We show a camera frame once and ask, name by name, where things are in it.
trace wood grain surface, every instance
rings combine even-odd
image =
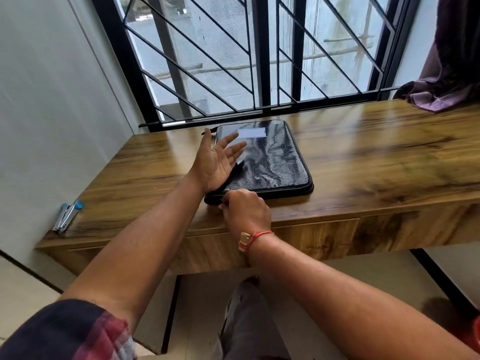
[[[335,248],[329,254],[334,257],[342,256],[338,250],[346,247],[344,254],[353,255],[441,245],[445,237],[452,243],[476,240],[470,234],[480,225],[475,222],[479,213],[475,204],[480,203],[479,115],[478,104],[432,114],[393,100],[280,116],[295,136],[315,189],[309,196],[268,201],[273,227],[354,219],[355,230],[342,226],[326,234],[331,242],[332,237],[336,241],[348,236],[338,230],[355,231],[348,247],[324,245]],[[47,233],[37,248],[104,246],[189,170],[202,130],[192,127],[132,136],[81,194],[85,208],[69,229],[61,236]],[[458,227],[447,227],[447,223],[457,225],[457,218],[462,222],[469,218],[469,223],[462,223],[463,233],[452,237]],[[442,224],[445,231],[419,239],[415,233],[423,235],[424,220]],[[316,234],[307,235],[321,241],[330,230],[328,225],[333,224],[318,226]],[[288,230],[285,240],[294,240],[297,229]],[[189,270],[199,267],[187,254],[202,245],[195,242],[200,238],[210,242],[212,255],[222,250],[225,262],[219,259],[211,267],[245,265],[230,248],[214,249],[212,242],[219,242],[215,235],[225,238],[226,233],[219,209],[202,203],[186,234],[192,240],[185,240],[173,267],[181,267],[182,262],[191,263]],[[325,250],[317,248],[322,245],[302,250],[324,259]]]

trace person's right hand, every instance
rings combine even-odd
[[[223,196],[219,208],[237,242],[240,241],[242,232],[252,235],[255,231],[270,231],[270,208],[255,192],[246,189],[229,190]]]

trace skin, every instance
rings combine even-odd
[[[81,299],[127,321],[133,333],[180,246],[203,196],[228,178],[245,142],[211,148],[205,129],[189,173],[161,202],[130,223],[88,265],[59,300]],[[270,209],[255,193],[229,191],[219,206],[238,242],[268,231]],[[398,299],[301,253],[274,234],[257,238],[250,261],[283,282],[349,359],[479,359],[468,346]]]

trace black metal frame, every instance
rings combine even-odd
[[[322,0],[327,7],[332,11],[333,15],[339,20],[339,22],[346,29],[351,39],[354,40],[357,45],[363,50],[363,53],[372,62],[373,68],[369,82],[368,91],[362,92],[358,86],[352,81],[352,79],[340,68],[335,62],[332,56],[326,51],[320,42],[315,40],[313,35],[305,28],[305,13],[306,13],[306,0],[294,0],[293,12],[289,10],[282,0],[276,0],[276,73],[277,73],[277,101],[279,102],[280,91],[290,98],[290,102],[271,104],[270,100],[270,56],[268,43],[265,42],[265,36],[268,35],[268,2],[267,0],[251,0],[251,5],[248,0],[237,0],[237,2],[243,6],[245,12],[246,21],[246,33],[247,33],[247,46],[243,46],[234,37],[232,37],[211,15],[205,11],[201,5],[195,0],[190,0],[209,20],[211,20],[223,33],[225,33],[249,58],[249,69],[251,87],[243,84],[238,78],[236,78],[228,67],[222,66],[216,61],[210,54],[203,50],[195,41],[189,38],[179,28],[177,28],[167,17],[164,16],[161,9],[160,2],[156,0],[141,0],[147,5],[153,13],[153,18],[159,36],[161,37],[161,43],[163,51],[155,47],[151,42],[137,33],[127,24],[129,17],[129,11],[135,2],[130,0],[123,19],[119,16],[120,7],[115,0],[93,0],[95,9],[97,10],[100,20],[104,25],[105,31],[112,44],[112,47],[117,55],[120,66],[122,67],[125,77],[132,89],[133,95],[141,109],[141,112],[145,118],[145,123],[140,127],[148,127],[151,132],[178,129],[190,126],[200,126],[207,124],[225,123],[238,120],[255,119],[258,117],[266,117],[279,114],[295,113],[304,110],[327,108],[339,105],[356,104],[363,102],[373,102],[383,99],[387,99],[389,96],[388,91],[396,89],[392,87],[393,80],[395,78],[399,62],[407,42],[408,35],[410,34],[411,25],[413,23],[418,4],[420,0],[390,0],[387,10],[383,11],[381,5],[377,0],[369,0],[372,7],[379,13],[384,21],[383,30],[381,32],[379,47],[375,56],[372,56],[367,50],[366,46],[362,44],[358,36],[353,32],[345,19],[336,10],[335,6],[329,0]],[[252,24],[253,24],[253,36],[255,43],[255,63],[252,63],[252,50],[250,41],[250,27],[248,8],[252,10]],[[279,10],[280,8],[288,14],[293,21],[293,53],[292,57],[288,56],[284,50],[279,46]],[[175,29],[180,35],[182,35],[189,43],[194,45],[201,53],[207,58],[213,61],[218,66],[219,71],[224,71],[229,75],[236,83],[241,85],[252,96],[253,108],[239,110],[235,108],[231,103],[219,96],[214,90],[210,89],[196,78],[194,74],[190,73],[186,68],[180,66],[175,57],[175,52],[172,48],[169,28]],[[158,78],[143,70],[137,60],[133,46],[131,44],[130,36],[128,33],[135,35],[141,41],[146,43],[149,47],[153,48],[157,53],[163,56],[170,70],[170,75],[174,82],[174,89],[171,89]],[[325,57],[332,62],[333,66],[343,74],[343,76],[355,87],[357,93],[328,97],[321,88],[315,84],[308,75],[303,72],[303,45],[304,38],[310,38],[315,45],[325,54]],[[292,85],[291,94],[288,93],[284,86],[280,86],[279,83],[279,63],[280,56],[285,57],[286,60],[291,62],[292,65]],[[254,87],[253,67],[257,69],[258,86]],[[188,101],[185,88],[183,86],[181,71],[189,78],[193,79],[196,83],[200,84],[209,93],[219,99],[225,104],[231,111],[207,114],[198,108],[194,103]],[[317,88],[324,97],[314,100],[301,101],[301,88],[302,88],[302,76],[305,76],[315,88]],[[171,113],[165,111],[160,106],[155,106],[151,91],[147,87],[146,80],[150,79],[153,83],[162,86],[171,94],[178,98],[180,107],[182,110],[182,120],[178,120],[171,116]],[[256,106],[255,103],[255,90],[258,92],[260,105]],[[192,116],[190,108],[196,110],[200,115]],[[165,123],[160,121],[158,111],[164,114],[170,119],[170,122]]]

